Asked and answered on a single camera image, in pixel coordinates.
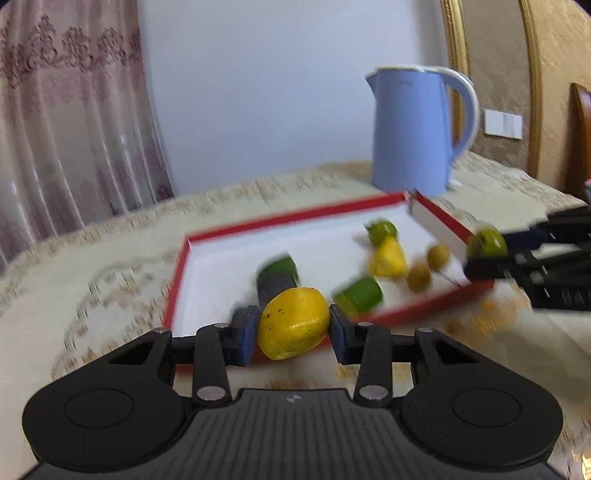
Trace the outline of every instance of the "curtain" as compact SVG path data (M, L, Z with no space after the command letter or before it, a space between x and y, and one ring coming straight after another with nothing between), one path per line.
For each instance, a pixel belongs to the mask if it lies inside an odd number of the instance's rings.
M0 270L35 242L173 195L136 0L0 11L0 171Z

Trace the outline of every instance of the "wooden chair back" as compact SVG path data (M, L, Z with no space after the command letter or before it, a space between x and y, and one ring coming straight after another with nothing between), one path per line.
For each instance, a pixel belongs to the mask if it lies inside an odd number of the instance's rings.
M576 110L574 143L566 176L566 193L586 200L583 183L591 179L591 92L578 83L571 84Z

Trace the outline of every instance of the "table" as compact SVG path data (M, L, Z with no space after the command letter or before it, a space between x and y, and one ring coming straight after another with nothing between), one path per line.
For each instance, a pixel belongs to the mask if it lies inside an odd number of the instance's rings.
M160 324L186 232L373 195L370 172L370 163L359 161L247 181L92 225L22 254L0 280L2 477L16 478L35 464L21 412L36 390ZM454 176L462 187L437 203L470 229L484 222L522 228L547 210L580 203L474 153L456 161ZM582 460L591 462L590 322L581 313L533 313L518 288L500 283L486 298L423 324L557 397L565 427L550 462L575 480L591 478L591 471L582 476ZM229 368L229 378L233 392L246 386L351 390L356 367L340 366L330 350L317 349L272 365ZM408 365L396 364L394 384L395 394L411 388ZM174 388L190 394L190 377L178 375Z

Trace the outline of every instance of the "blue gripper pad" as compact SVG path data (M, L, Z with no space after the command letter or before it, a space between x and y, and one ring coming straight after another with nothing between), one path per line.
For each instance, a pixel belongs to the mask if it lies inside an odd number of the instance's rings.
M256 344L256 332L258 321L261 317L259 308L250 305L240 308L232 316L232 343L233 355L231 364L237 367L245 367L251 360L252 352Z
M337 361L342 364L347 364L347 347L345 344L345 327L349 320L337 305L330 306L330 327L329 336L335 351Z
M523 232L505 233L503 238L509 250L537 250L550 241L548 232L536 227Z

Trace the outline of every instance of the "kettle handle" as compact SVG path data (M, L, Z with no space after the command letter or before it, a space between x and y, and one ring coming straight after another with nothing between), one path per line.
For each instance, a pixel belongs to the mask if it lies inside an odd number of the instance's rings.
M445 85L449 85L462 97L466 105L466 124L457 144L452 149L450 163L472 146L480 127L480 103L474 85L468 77L446 67L436 67Z

